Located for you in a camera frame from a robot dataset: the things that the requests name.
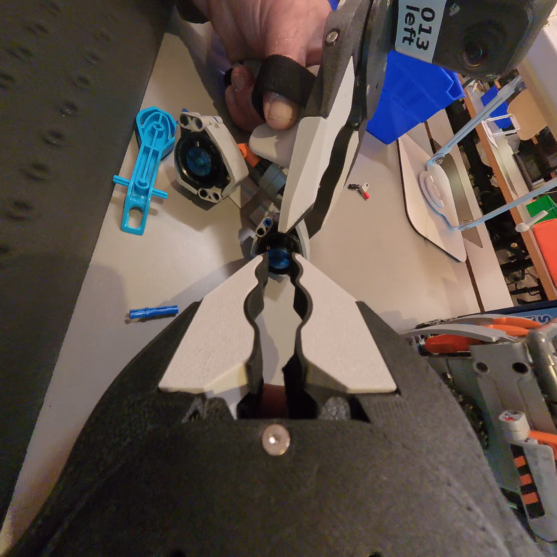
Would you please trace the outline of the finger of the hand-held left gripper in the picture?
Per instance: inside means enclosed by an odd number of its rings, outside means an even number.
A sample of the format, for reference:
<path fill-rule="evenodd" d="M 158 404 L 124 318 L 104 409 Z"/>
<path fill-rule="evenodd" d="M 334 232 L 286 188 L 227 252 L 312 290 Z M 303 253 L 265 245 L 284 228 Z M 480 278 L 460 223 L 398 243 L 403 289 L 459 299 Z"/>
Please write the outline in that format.
<path fill-rule="evenodd" d="M 344 185 L 348 172 L 352 169 L 359 140 L 359 130 L 354 124 L 345 124 L 339 131 L 331 153 L 325 157 L 327 166 L 319 182 L 316 200 L 303 215 L 306 228 L 323 227 L 335 191 L 338 186 Z"/>
<path fill-rule="evenodd" d="M 340 83 L 328 115 L 321 114 L 321 102 L 325 100 L 325 64 L 322 64 L 300 118 L 281 205 L 279 232 L 290 232 L 314 205 L 335 141 L 349 121 L 355 82 L 353 56 L 341 67 L 344 69 L 335 72 Z"/>

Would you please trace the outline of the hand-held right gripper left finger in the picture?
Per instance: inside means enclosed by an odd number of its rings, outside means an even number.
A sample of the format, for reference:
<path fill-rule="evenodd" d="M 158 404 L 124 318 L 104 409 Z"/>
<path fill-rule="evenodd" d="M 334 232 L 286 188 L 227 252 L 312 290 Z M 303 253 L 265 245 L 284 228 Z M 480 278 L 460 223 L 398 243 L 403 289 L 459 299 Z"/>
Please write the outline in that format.
<path fill-rule="evenodd" d="M 232 415 L 263 383 L 260 329 L 267 256 L 258 255 L 201 301 L 159 382 L 164 392 L 223 399 Z"/>

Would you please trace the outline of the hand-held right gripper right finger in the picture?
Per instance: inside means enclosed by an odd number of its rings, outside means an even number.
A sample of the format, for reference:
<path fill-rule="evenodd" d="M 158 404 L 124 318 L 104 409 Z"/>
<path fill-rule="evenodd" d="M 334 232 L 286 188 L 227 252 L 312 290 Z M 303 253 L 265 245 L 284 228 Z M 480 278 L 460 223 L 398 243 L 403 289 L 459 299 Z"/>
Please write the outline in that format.
<path fill-rule="evenodd" d="M 356 299 L 300 254 L 292 257 L 290 279 L 301 322 L 283 368 L 287 393 L 394 393 L 395 380 Z"/>

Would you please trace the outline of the grey wheel module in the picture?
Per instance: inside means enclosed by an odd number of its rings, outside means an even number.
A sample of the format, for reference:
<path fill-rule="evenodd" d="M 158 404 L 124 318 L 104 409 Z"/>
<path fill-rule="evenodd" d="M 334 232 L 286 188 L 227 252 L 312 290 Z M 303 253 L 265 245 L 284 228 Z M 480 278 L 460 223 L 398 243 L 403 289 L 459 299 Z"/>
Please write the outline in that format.
<path fill-rule="evenodd" d="M 208 176 L 196 176 L 187 168 L 186 153 L 193 146 L 211 154 Z M 288 234 L 278 231 L 286 171 L 255 155 L 247 143 L 237 143 L 220 117 L 182 110 L 177 120 L 174 165 L 177 183 L 206 207 L 230 199 L 239 208 L 247 205 L 252 209 L 248 216 L 254 226 L 251 257 L 267 254 L 276 246 L 288 248 L 291 260 L 294 254 L 309 256 L 309 233 L 303 221 Z M 287 274 L 269 272 L 278 281 Z"/>

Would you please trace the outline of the translucent blue round toy stud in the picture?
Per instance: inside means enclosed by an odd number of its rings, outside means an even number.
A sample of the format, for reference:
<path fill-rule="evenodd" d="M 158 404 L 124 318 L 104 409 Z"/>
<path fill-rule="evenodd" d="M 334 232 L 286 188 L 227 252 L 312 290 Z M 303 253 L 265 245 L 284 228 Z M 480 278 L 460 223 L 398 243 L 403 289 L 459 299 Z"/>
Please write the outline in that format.
<path fill-rule="evenodd" d="M 205 177 L 212 171 L 212 157 L 209 152 L 199 146 L 189 148 L 186 153 L 186 165 L 191 173 Z"/>
<path fill-rule="evenodd" d="M 269 272 L 275 275 L 287 274 L 291 263 L 291 253 L 286 247 L 272 247 L 267 252 Z"/>

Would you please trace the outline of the person's left forearm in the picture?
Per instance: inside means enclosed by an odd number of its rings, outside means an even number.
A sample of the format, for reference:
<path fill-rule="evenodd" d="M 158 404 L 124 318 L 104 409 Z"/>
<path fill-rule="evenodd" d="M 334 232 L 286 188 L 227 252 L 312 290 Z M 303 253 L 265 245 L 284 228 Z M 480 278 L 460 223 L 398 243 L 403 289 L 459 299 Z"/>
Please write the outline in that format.
<path fill-rule="evenodd" d="M 179 17 L 192 24 L 212 21 L 212 1 L 175 1 Z"/>

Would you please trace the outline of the person's right hand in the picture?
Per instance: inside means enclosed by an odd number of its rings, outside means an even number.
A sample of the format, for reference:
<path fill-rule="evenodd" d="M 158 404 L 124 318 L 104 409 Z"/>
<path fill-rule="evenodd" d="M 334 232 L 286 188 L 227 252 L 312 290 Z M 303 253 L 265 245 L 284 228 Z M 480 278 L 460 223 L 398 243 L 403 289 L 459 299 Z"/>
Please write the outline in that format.
<path fill-rule="evenodd" d="M 263 419 L 287 419 L 289 417 L 286 389 L 284 386 L 263 385 L 260 414 Z"/>

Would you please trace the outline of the person's left hand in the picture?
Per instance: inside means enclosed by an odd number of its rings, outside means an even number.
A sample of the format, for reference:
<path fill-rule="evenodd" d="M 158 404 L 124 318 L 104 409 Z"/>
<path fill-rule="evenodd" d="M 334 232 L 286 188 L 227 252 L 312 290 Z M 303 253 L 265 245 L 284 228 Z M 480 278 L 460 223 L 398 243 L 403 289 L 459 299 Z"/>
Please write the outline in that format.
<path fill-rule="evenodd" d="M 234 65 L 225 98 L 232 121 L 252 132 L 267 122 L 276 130 L 292 127 L 300 107 L 277 93 L 263 95 L 264 117 L 252 104 L 255 83 L 251 70 L 241 61 L 264 60 L 281 55 L 301 66 L 320 65 L 323 33 L 331 12 L 328 1 L 195 1 L 211 22 Z"/>

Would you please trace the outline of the white base board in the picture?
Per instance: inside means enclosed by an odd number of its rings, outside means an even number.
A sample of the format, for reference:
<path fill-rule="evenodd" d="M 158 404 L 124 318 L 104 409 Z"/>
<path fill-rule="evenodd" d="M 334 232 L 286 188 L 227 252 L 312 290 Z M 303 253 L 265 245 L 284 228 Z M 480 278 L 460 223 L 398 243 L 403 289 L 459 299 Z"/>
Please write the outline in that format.
<path fill-rule="evenodd" d="M 431 244 L 441 249 L 456 261 L 465 262 L 467 259 L 467 252 L 464 246 L 462 232 L 454 231 L 449 228 L 449 224 L 446 220 L 430 207 L 420 189 L 418 180 L 419 174 L 421 171 L 425 170 L 426 163 L 431 158 L 431 155 L 407 134 L 401 136 L 397 140 L 397 146 L 400 159 L 404 203 L 409 223 L 415 232 L 428 240 Z"/>

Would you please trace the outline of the white round stand base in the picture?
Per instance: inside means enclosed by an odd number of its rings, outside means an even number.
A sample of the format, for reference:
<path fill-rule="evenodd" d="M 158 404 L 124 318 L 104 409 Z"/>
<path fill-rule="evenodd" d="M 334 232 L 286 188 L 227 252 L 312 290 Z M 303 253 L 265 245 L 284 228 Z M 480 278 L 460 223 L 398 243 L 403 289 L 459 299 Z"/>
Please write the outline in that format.
<path fill-rule="evenodd" d="M 452 228 L 458 226 L 453 194 L 449 178 L 440 165 L 426 166 L 419 174 L 422 194 L 430 207 L 441 215 Z"/>

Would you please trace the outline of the light blue stand rod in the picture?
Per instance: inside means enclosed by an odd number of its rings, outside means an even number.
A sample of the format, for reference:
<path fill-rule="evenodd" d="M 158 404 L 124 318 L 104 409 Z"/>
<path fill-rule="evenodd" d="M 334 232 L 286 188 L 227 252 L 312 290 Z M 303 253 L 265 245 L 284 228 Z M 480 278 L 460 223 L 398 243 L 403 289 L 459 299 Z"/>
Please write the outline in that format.
<path fill-rule="evenodd" d="M 440 164 L 441 160 L 458 144 L 458 142 L 469 135 L 480 123 L 488 119 L 491 113 L 503 104 L 503 102 L 507 101 L 512 94 L 517 91 L 519 92 L 522 88 L 524 88 L 524 81 L 522 77 L 518 75 L 507 85 L 499 89 L 496 96 L 487 105 L 483 106 L 482 110 L 479 111 L 476 116 L 472 117 L 447 143 L 434 152 L 433 156 L 426 163 L 426 169 L 430 169 L 435 164 Z"/>
<path fill-rule="evenodd" d="M 506 205 L 503 205 L 503 206 L 501 206 L 501 207 L 483 215 L 479 219 L 471 220 L 471 221 L 465 222 L 465 223 L 457 225 L 457 226 L 449 226 L 449 228 L 451 230 L 454 230 L 454 231 L 464 231 L 464 230 L 468 230 L 468 229 L 471 229 L 471 228 L 475 228 L 475 227 L 487 222 L 488 220 L 499 216 L 502 213 L 510 211 L 512 208 L 516 208 L 519 205 L 523 205 L 526 202 L 531 201 L 536 196 L 541 196 L 541 195 L 547 193 L 548 191 L 550 191 L 552 188 L 555 188 L 555 187 L 556 187 L 556 178 L 553 178 L 549 182 L 545 183 L 542 187 L 534 189 L 533 191 L 530 191 L 527 194 L 525 194 L 525 195 L 523 195 L 523 196 L 521 196 L 517 199 L 514 199 L 510 203 L 507 203 Z"/>

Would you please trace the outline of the grey orange tracked toy robot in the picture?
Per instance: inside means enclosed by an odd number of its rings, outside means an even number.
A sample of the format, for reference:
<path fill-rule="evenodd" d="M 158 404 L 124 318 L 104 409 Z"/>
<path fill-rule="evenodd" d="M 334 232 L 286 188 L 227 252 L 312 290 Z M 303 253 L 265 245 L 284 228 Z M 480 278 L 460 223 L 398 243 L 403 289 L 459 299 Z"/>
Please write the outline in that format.
<path fill-rule="evenodd" d="M 509 505 L 556 556 L 556 319 L 477 314 L 401 337 L 449 387 Z"/>

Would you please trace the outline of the orange plastic bin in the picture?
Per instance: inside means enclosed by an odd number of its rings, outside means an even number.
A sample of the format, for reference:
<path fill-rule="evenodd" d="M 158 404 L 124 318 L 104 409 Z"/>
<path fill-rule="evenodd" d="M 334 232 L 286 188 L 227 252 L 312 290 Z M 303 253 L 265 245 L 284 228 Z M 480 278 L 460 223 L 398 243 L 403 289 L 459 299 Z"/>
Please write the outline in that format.
<path fill-rule="evenodd" d="M 548 219 L 535 224 L 534 236 L 548 274 L 556 288 L 556 219 Z"/>

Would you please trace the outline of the black perforated mat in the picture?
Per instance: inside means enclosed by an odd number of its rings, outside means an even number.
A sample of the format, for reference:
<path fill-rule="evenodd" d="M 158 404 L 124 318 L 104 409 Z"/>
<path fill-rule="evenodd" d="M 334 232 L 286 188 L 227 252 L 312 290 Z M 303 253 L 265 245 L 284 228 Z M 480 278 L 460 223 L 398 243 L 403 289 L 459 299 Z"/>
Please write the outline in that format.
<path fill-rule="evenodd" d="M 174 1 L 1 1 L 1 523 Z"/>

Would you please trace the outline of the light blue toy frame piece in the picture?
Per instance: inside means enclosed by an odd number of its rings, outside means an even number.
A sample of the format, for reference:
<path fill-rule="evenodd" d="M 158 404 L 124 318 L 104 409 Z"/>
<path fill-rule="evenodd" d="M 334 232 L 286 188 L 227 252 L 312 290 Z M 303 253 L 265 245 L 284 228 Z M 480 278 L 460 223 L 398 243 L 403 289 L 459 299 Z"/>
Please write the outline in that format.
<path fill-rule="evenodd" d="M 114 175 L 113 183 L 127 188 L 121 230 L 142 235 L 153 197 L 166 199 L 168 194 L 155 187 L 161 161 L 174 149 L 177 122 L 170 113 L 152 106 L 135 117 L 138 154 L 129 179 Z"/>

